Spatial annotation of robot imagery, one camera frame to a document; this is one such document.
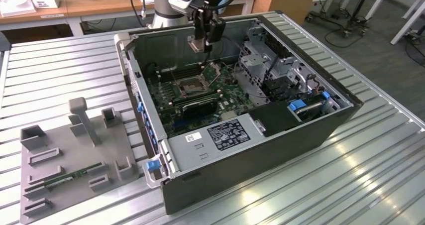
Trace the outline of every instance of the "white label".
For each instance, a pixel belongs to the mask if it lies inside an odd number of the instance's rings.
[[[41,18],[49,18],[49,17],[64,17],[64,14],[50,14],[50,15],[41,15]]]
[[[197,140],[200,138],[201,138],[201,133],[198,133],[198,132],[196,132],[194,134],[186,135],[186,141],[188,142],[192,142],[192,141],[194,141],[194,140]]]

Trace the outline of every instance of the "computer case side panel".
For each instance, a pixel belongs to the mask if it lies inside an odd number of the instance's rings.
[[[166,214],[173,214],[318,147],[358,109],[359,107],[346,108],[168,181],[162,186]]]

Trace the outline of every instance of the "sticker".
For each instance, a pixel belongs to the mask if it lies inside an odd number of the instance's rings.
[[[234,119],[208,129],[218,150],[225,150],[250,140],[238,120]]]
[[[49,18],[49,17],[64,17],[64,14],[50,14],[50,15],[41,15],[41,18]]]
[[[192,141],[194,141],[194,140],[197,140],[200,138],[201,138],[201,133],[198,133],[198,132],[196,132],[194,134],[186,135],[186,141],[188,142],[192,142]]]

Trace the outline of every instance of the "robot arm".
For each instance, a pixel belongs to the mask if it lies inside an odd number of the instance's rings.
[[[225,21],[218,18],[217,10],[226,7],[233,0],[218,5],[221,0],[156,0],[156,18],[153,27],[174,26],[186,16],[193,18],[194,35],[189,38],[189,45],[194,52],[210,52],[213,43],[221,40]],[[158,18],[174,23],[157,23]]]

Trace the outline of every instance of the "slotted metal table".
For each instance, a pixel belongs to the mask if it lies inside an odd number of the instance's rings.
[[[423,122],[282,14],[264,14],[365,102],[313,151],[173,215],[145,178],[33,224],[425,224]],[[138,167],[148,158],[120,72],[113,33],[14,44],[0,76],[0,224],[18,223],[18,129],[122,113]]]

